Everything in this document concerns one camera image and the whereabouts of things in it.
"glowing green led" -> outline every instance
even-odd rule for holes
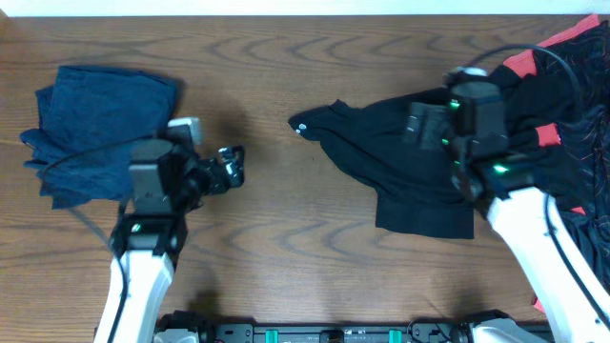
[[[451,108],[451,110],[455,111],[459,108],[459,102],[457,100],[451,100],[451,102],[449,103],[449,107]]]
[[[495,165],[495,166],[494,166],[494,170],[495,170],[496,172],[499,172],[499,173],[505,173],[505,172],[508,172],[508,168],[506,168],[506,167],[504,167],[504,166],[502,166],[502,165]]]

